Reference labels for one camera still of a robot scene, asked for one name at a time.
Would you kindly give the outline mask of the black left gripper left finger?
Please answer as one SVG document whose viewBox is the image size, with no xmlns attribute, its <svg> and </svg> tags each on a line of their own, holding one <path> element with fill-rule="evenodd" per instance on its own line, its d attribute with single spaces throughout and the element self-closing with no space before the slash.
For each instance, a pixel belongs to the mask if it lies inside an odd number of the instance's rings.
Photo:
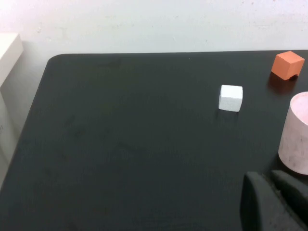
<svg viewBox="0 0 308 231">
<path fill-rule="evenodd" d="M 259 173 L 244 176 L 240 203 L 244 231 L 297 231 L 298 221 L 272 185 Z"/>
</svg>

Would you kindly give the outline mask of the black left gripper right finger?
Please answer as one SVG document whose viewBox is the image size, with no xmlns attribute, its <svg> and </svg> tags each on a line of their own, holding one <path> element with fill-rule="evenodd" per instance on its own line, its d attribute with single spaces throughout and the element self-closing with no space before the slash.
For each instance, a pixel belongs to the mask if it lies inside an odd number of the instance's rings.
<svg viewBox="0 0 308 231">
<path fill-rule="evenodd" d="M 308 186 L 281 170 L 270 175 L 273 198 L 270 200 L 270 226 L 273 231 L 308 229 Z"/>
</svg>

